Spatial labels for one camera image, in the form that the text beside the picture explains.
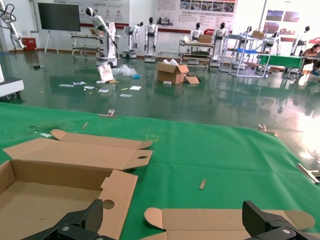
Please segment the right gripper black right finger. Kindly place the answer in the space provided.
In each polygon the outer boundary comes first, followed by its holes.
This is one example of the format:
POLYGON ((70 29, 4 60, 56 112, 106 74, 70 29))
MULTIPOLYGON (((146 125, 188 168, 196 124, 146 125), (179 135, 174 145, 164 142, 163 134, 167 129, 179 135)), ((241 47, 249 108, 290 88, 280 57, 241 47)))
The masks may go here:
POLYGON ((252 201, 242 203, 242 224, 251 240, 316 240, 284 217, 260 210, 252 201))

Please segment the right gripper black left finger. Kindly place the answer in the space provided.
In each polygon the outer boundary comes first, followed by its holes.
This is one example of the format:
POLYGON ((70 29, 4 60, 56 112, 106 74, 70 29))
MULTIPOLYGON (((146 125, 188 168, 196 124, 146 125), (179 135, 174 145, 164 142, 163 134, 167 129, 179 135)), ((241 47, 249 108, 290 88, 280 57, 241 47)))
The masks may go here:
POLYGON ((111 240, 98 233, 103 223, 103 201, 95 199, 83 210, 67 213, 54 226, 24 240, 111 240))

